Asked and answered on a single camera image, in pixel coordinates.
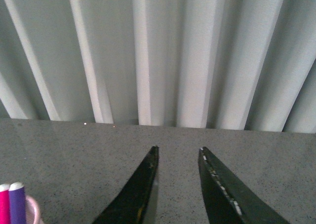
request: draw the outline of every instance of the purple marker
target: purple marker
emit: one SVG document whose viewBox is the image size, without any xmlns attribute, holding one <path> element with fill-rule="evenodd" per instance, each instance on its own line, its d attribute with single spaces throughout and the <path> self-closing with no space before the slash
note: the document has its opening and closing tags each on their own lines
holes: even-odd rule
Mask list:
<svg viewBox="0 0 316 224">
<path fill-rule="evenodd" d="M 24 185 L 13 183 L 9 189 L 11 224 L 26 224 Z"/>
</svg>

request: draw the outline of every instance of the pen holder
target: pen holder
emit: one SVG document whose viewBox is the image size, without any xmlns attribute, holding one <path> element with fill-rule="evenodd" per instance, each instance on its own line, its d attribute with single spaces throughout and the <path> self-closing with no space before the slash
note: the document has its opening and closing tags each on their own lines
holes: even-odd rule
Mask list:
<svg viewBox="0 0 316 224">
<path fill-rule="evenodd" d="M 26 195 L 25 208 L 26 224 L 44 224 L 44 222 L 40 218 L 40 207 L 34 198 Z"/>
</svg>

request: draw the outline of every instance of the gray countertop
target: gray countertop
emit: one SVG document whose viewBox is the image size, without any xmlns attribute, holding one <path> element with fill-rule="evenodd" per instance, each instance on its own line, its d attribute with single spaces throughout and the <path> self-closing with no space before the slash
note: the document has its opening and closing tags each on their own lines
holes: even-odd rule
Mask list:
<svg viewBox="0 0 316 224">
<path fill-rule="evenodd" d="M 0 119 L 0 183 L 21 181 L 46 224 L 89 224 L 159 146 L 157 224 L 206 224 L 207 146 L 291 223 L 316 223 L 316 135 Z"/>
</svg>

